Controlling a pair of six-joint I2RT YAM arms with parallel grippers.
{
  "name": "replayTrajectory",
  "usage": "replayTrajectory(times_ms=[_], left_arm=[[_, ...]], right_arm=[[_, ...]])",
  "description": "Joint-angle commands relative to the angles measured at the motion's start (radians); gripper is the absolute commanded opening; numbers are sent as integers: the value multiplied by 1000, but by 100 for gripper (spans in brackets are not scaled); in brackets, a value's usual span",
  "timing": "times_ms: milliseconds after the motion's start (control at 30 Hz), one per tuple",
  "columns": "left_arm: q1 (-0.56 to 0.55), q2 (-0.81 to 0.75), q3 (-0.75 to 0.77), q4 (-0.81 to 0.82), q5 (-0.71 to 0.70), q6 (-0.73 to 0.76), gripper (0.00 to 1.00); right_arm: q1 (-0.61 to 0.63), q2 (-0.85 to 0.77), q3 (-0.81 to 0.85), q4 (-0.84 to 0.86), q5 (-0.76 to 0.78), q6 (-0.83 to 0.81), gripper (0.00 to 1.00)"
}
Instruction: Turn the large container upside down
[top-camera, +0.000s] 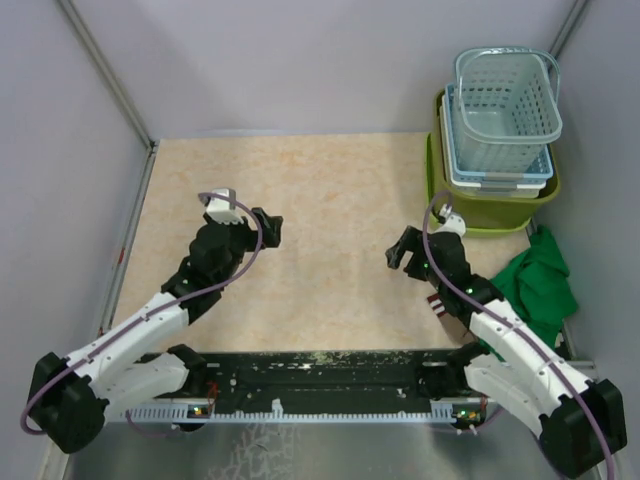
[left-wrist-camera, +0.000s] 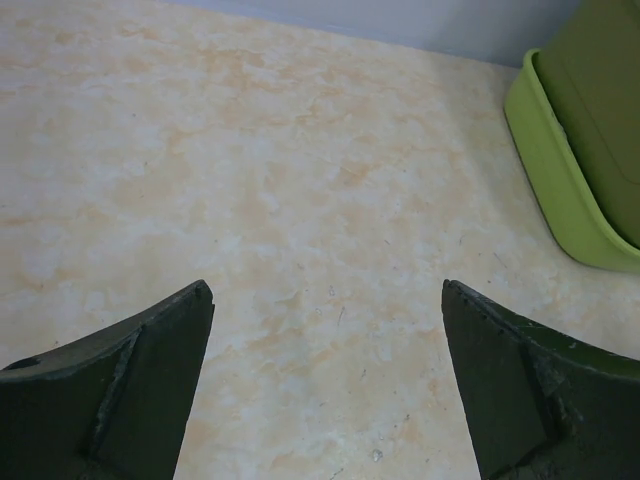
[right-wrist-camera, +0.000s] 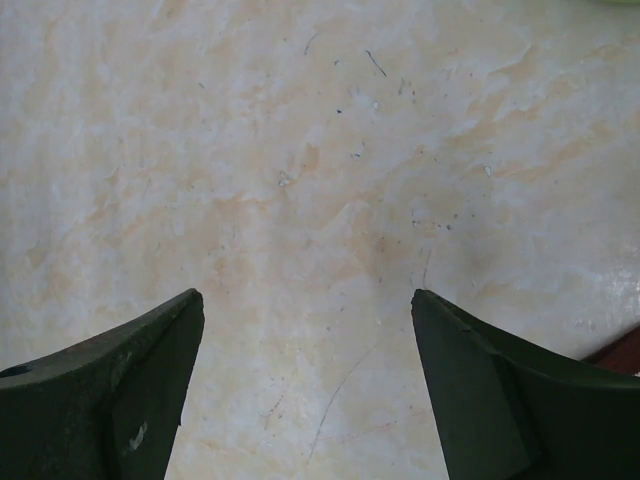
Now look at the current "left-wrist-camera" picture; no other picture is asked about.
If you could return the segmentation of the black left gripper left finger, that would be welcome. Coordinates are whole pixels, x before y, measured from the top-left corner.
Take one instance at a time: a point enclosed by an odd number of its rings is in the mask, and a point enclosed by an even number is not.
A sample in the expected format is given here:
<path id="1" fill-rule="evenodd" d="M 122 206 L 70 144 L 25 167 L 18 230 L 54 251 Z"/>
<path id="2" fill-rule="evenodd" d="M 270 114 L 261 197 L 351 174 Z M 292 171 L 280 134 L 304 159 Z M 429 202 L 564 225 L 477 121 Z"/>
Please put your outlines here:
<path id="1" fill-rule="evenodd" d="M 2 478 L 173 478 L 214 309 L 198 280 L 3 368 Z"/>

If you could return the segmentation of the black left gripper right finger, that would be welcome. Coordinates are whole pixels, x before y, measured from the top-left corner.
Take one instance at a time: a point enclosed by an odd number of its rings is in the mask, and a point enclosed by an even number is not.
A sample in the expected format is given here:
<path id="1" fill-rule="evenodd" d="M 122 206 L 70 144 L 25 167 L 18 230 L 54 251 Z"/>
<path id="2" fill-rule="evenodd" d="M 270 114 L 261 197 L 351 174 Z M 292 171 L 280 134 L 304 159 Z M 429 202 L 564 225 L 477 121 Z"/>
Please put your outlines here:
<path id="1" fill-rule="evenodd" d="M 442 314 L 483 479 L 636 479 L 639 363 L 447 280 Z"/>

